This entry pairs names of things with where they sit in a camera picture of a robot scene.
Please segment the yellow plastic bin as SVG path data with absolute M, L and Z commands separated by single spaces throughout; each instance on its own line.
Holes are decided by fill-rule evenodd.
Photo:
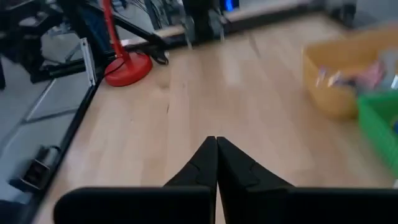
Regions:
M 336 73 L 345 78 L 354 77 L 387 50 L 398 50 L 398 25 L 352 31 L 304 47 L 303 84 L 316 107 L 332 118 L 355 118 L 358 109 L 354 89 L 330 85 L 329 78 Z

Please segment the green plastic basket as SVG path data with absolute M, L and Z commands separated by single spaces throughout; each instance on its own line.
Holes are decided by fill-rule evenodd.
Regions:
M 398 178 L 398 91 L 360 96 L 357 105 L 359 127 Z

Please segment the red desk lamp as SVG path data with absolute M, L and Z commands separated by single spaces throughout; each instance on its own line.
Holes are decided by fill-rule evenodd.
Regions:
M 104 79 L 110 86 L 127 86 L 144 78 L 153 67 L 152 59 L 145 53 L 127 52 L 116 31 L 111 0 L 102 0 L 104 19 L 116 58 L 105 68 Z

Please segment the black metal clamp bracket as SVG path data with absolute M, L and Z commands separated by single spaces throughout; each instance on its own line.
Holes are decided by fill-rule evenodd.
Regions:
M 9 179 L 9 184 L 22 192 L 37 193 L 49 182 L 61 149 L 56 145 L 41 145 L 35 156 L 23 162 Z

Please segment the black table frame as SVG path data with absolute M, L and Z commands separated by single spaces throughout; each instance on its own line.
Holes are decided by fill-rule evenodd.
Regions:
M 341 22 L 354 18 L 357 0 L 220 0 L 224 36 L 321 11 Z M 195 41 L 182 0 L 111 0 L 115 28 L 132 39 L 128 52 L 166 64 L 167 51 Z M 209 11 L 215 39 L 219 17 Z M 87 38 L 96 68 L 89 86 L 80 39 Z M 100 0 L 0 0 L 0 224 L 29 224 L 45 197 L 85 113 L 116 58 Z M 48 184 L 33 194 L 9 184 L 41 145 L 61 149 Z

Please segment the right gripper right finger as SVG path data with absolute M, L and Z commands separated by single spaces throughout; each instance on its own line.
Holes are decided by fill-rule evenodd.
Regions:
M 293 185 L 225 137 L 217 138 L 218 185 L 226 224 L 281 224 Z

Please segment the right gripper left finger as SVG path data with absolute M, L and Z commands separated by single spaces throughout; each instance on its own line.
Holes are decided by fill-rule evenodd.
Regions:
M 215 224 L 217 175 L 218 144 L 214 136 L 208 136 L 191 159 L 165 183 L 164 187 L 206 187 L 210 191 L 208 206 L 205 208 L 199 205 L 195 210 L 203 210 L 200 218 L 206 216 L 206 221 L 200 224 Z

